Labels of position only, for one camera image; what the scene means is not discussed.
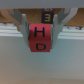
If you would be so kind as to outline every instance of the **black letter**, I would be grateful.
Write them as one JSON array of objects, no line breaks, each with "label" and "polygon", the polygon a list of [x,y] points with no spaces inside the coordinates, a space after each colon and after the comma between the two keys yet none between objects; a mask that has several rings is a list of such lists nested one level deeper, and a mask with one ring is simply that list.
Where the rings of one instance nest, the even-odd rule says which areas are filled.
[{"label": "black letter", "polygon": [[43,27],[43,31],[37,31],[37,27],[35,27],[35,37],[37,32],[43,32],[43,37],[45,37],[45,28]]},{"label": "black letter", "polygon": [[37,50],[44,50],[44,49],[46,49],[46,45],[44,45],[44,48],[43,49],[38,49],[38,45],[44,45],[44,44],[41,44],[41,43],[36,44]]}]

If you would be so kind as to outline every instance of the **wooden board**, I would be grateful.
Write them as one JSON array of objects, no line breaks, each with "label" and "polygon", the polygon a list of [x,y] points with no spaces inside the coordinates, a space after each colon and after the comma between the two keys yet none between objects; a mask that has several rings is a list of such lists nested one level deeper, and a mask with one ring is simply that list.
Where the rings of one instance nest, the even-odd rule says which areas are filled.
[{"label": "wooden board", "polygon": [[[27,14],[28,24],[41,23],[42,9],[19,9],[21,13]],[[11,23],[0,14],[0,23]],[[67,26],[84,27],[84,8],[79,8],[77,14],[66,24]]]}]

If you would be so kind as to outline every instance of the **brown wooden surface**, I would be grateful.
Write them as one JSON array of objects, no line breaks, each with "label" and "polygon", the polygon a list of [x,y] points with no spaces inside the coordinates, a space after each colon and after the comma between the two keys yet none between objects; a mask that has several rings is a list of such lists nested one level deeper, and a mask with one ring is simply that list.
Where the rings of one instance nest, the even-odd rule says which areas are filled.
[{"label": "brown wooden surface", "polygon": [[[27,14],[28,24],[41,23],[42,9],[19,9],[21,13]],[[11,23],[0,14],[0,23]],[[79,8],[77,14],[66,24],[67,26],[84,26],[84,8]]]}]

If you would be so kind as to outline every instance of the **white surface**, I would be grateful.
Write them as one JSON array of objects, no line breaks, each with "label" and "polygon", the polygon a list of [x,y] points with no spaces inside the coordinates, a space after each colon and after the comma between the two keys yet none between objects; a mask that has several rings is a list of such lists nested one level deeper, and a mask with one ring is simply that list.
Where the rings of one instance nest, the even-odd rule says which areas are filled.
[{"label": "white surface", "polygon": [[84,0],[0,0],[0,9],[84,7]]},{"label": "white surface", "polygon": [[83,40],[58,39],[50,53],[33,53],[23,38],[0,36],[0,84],[30,84],[41,78],[84,80],[83,73]]}]

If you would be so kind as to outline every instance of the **red block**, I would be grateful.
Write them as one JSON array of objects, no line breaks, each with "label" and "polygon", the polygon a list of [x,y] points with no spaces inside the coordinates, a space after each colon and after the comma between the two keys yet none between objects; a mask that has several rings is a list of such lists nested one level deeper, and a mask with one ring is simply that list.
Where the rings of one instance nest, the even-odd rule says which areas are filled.
[{"label": "red block", "polygon": [[30,24],[29,46],[31,52],[50,52],[51,25]]}]

